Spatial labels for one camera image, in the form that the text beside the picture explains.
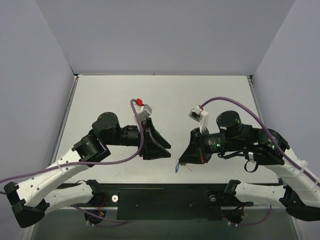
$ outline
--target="cylindrical motor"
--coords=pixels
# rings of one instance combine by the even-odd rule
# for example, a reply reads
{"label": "cylindrical motor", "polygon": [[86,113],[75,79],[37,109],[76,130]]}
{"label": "cylindrical motor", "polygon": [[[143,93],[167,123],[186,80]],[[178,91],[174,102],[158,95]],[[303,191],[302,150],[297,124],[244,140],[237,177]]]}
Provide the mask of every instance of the cylindrical motor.
{"label": "cylindrical motor", "polygon": [[121,130],[119,144],[122,146],[137,146],[140,145],[140,133],[137,126],[125,126]]}
{"label": "cylindrical motor", "polygon": [[203,147],[206,153],[220,153],[222,143],[220,132],[203,135],[199,139],[203,141]]}
{"label": "cylindrical motor", "polygon": [[241,134],[244,126],[236,111],[225,111],[216,118],[219,129],[224,131],[226,138],[235,138]]}
{"label": "cylindrical motor", "polygon": [[119,120],[113,112],[102,113],[98,119],[92,124],[94,134],[99,141],[106,145],[113,145],[118,142],[121,132]]}
{"label": "cylindrical motor", "polygon": [[88,134],[81,138],[82,145],[82,153],[83,155],[94,155],[96,153],[101,153],[104,151],[104,148],[101,144],[97,141],[96,136],[93,134]]}

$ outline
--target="red connector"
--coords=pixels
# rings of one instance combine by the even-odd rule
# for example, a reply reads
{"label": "red connector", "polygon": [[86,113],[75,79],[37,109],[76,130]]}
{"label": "red connector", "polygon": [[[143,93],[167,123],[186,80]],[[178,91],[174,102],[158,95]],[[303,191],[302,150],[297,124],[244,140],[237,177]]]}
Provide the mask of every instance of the red connector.
{"label": "red connector", "polygon": [[135,103],[136,103],[138,106],[140,106],[140,107],[144,105],[143,102],[142,102],[142,100],[141,100],[140,98],[137,98],[136,101],[135,101]]}

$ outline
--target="black cylindrical actuator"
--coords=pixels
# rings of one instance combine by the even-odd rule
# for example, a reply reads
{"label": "black cylindrical actuator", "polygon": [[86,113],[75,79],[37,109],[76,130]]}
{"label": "black cylindrical actuator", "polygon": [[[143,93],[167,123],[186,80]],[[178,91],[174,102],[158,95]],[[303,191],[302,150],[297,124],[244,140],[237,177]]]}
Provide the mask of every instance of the black cylindrical actuator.
{"label": "black cylindrical actuator", "polygon": [[236,111],[225,111],[216,118],[219,129],[224,131],[226,138],[235,138],[241,134],[244,126]]}
{"label": "black cylindrical actuator", "polygon": [[94,134],[103,144],[113,145],[118,142],[121,128],[116,114],[113,112],[102,113],[92,124]]}
{"label": "black cylindrical actuator", "polygon": [[137,126],[125,126],[121,129],[119,136],[119,145],[122,146],[140,146],[140,133]]}

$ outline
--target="metal screw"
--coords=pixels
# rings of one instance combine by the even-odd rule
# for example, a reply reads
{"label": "metal screw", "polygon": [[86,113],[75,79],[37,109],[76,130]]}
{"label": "metal screw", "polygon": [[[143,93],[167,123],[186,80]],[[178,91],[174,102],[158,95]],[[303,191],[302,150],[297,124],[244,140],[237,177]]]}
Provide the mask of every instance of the metal screw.
{"label": "metal screw", "polygon": [[214,203],[217,200],[217,198],[215,195],[210,195],[209,200],[210,200],[210,202]]}
{"label": "metal screw", "polygon": [[117,195],[112,196],[112,202],[117,203],[118,199],[119,199],[119,197]]}

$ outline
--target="white connector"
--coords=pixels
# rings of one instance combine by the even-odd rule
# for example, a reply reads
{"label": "white connector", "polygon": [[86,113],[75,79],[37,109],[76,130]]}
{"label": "white connector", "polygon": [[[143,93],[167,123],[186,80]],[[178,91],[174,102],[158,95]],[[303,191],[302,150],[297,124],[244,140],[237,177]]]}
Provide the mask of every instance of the white connector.
{"label": "white connector", "polygon": [[191,109],[189,117],[199,122],[199,128],[201,132],[204,132],[208,126],[209,113],[203,110],[200,106],[196,106]]}
{"label": "white connector", "polygon": [[140,106],[137,110],[138,116],[141,121],[147,119],[150,117],[152,113],[152,109],[148,104],[145,104],[144,106]]}

